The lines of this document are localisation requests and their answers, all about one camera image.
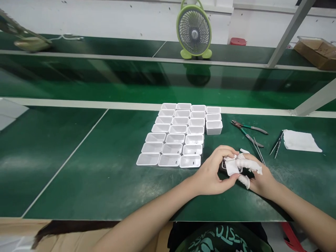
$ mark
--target square plastic container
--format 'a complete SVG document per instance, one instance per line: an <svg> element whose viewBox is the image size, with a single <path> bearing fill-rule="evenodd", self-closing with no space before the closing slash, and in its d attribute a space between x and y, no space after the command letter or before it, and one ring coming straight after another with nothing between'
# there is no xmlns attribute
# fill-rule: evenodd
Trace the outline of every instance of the square plastic container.
<svg viewBox="0 0 336 252"><path fill-rule="evenodd" d="M176 105L177 110L190 110L191 109L191 103L178 103Z"/></svg>
<svg viewBox="0 0 336 252"><path fill-rule="evenodd" d="M176 110L175 117L190 117L190 110Z"/></svg>
<svg viewBox="0 0 336 252"><path fill-rule="evenodd" d="M162 151L162 142L146 142L143 144L141 153L160 153Z"/></svg>
<svg viewBox="0 0 336 252"><path fill-rule="evenodd" d="M162 154L159 161L161 167L177 167L180 165L180 154Z"/></svg>
<svg viewBox="0 0 336 252"><path fill-rule="evenodd" d="M207 121L221 121L222 120L222 115L221 114L207 114L205 116L205 119Z"/></svg>
<svg viewBox="0 0 336 252"><path fill-rule="evenodd" d="M148 133L145 142L165 142L166 133Z"/></svg>
<svg viewBox="0 0 336 252"><path fill-rule="evenodd" d="M156 124L171 124L173 117L157 117L155 120Z"/></svg>
<svg viewBox="0 0 336 252"><path fill-rule="evenodd" d="M207 121L206 122L207 135L220 135L223 128L222 121Z"/></svg>
<svg viewBox="0 0 336 252"><path fill-rule="evenodd" d="M162 103L161 109L176 109L176 103Z"/></svg>
<svg viewBox="0 0 336 252"><path fill-rule="evenodd" d="M200 155L183 155L180 160L181 168L196 168L201 166Z"/></svg>
<svg viewBox="0 0 336 252"><path fill-rule="evenodd" d="M170 124L154 124L152 132L168 132Z"/></svg>
<svg viewBox="0 0 336 252"><path fill-rule="evenodd" d="M204 135L204 126L189 126L187 135Z"/></svg>
<svg viewBox="0 0 336 252"><path fill-rule="evenodd" d="M169 128L170 134L185 134L186 132L187 132L187 125L171 125Z"/></svg>
<svg viewBox="0 0 336 252"><path fill-rule="evenodd" d="M221 108L220 107L207 107L206 113L207 114L220 114Z"/></svg>
<svg viewBox="0 0 336 252"><path fill-rule="evenodd" d="M185 144L202 144L204 148L204 136L203 135L186 135Z"/></svg>
<svg viewBox="0 0 336 252"><path fill-rule="evenodd" d="M141 153L136 161L139 166L156 166L159 163L160 153Z"/></svg>
<svg viewBox="0 0 336 252"><path fill-rule="evenodd" d="M184 134L168 134L166 138L166 143L178 143L184 144L186 136Z"/></svg>
<svg viewBox="0 0 336 252"><path fill-rule="evenodd" d="M205 119L204 118L190 118L188 125L189 126L204 126Z"/></svg>
<svg viewBox="0 0 336 252"><path fill-rule="evenodd" d="M184 145L183 146L183 155L202 155L203 146L201 144L197 145Z"/></svg>
<svg viewBox="0 0 336 252"><path fill-rule="evenodd" d="M205 118L205 111L191 111L190 118Z"/></svg>
<svg viewBox="0 0 336 252"><path fill-rule="evenodd" d="M181 143L165 143L162 148L162 154L181 154L182 153Z"/></svg>
<svg viewBox="0 0 336 252"><path fill-rule="evenodd" d="M173 125L187 125L189 122L189 117L174 117L172 124Z"/></svg>
<svg viewBox="0 0 336 252"><path fill-rule="evenodd" d="M158 116L174 116L175 110L160 110Z"/></svg>
<svg viewBox="0 0 336 252"><path fill-rule="evenodd" d="M205 105L192 105L191 111L205 111Z"/></svg>

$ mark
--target green fan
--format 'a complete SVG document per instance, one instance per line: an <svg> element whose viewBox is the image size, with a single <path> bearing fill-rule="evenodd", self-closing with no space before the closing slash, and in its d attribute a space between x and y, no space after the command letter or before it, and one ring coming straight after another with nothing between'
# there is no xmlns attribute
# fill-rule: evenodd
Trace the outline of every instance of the green fan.
<svg viewBox="0 0 336 252"><path fill-rule="evenodd" d="M177 16L176 31L183 50L181 56L190 59L191 56L210 58L211 26L200 0L197 5L186 5L182 1L181 11Z"/></svg>

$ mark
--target person's left hand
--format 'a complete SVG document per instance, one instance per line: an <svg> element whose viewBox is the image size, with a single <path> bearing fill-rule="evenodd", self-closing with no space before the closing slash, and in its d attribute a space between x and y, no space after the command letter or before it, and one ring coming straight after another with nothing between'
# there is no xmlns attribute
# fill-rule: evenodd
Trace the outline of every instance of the person's left hand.
<svg viewBox="0 0 336 252"><path fill-rule="evenodd" d="M223 157L234 158L234 154L238 155L239 152L227 145L218 146L199 170L189 178L193 190L198 195L212 195L220 194L230 189L235 184L239 174L233 174L228 179L220 180L217 173Z"/></svg>

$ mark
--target metal pole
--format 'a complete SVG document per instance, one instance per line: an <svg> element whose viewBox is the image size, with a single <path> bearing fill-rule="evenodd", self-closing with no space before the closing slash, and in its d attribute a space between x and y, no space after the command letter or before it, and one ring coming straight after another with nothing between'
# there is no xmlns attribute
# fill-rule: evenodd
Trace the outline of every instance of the metal pole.
<svg viewBox="0 0 336 252"><path fill-rule="evenodd" d="M292 20L290 21L285 33L283 34L278 46L276 47L272 57L270 58L267 64L268 68L274 68L275 65L278 63L280 57L284 53L289 42L295 35L296 31L300 27L301 23L308 14L310 8L313 6L314 2L315 0L302 0Z"/></svg>

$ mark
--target person's right hand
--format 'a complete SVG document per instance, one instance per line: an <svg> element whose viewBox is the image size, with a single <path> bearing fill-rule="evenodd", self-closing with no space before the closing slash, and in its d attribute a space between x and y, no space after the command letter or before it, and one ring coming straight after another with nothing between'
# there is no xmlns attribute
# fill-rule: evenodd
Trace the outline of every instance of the person's right hand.
<svg viewBox="0 0 336 252"><path fill-rule="evenodd" d="M261 163L255 156L249 153L243 154L246 159L256 161L262 167L262 175L253 172L254 178L250 179L250 189L269 200L272 200L279 193L281 183L275 180L269 168Z"/></svg>

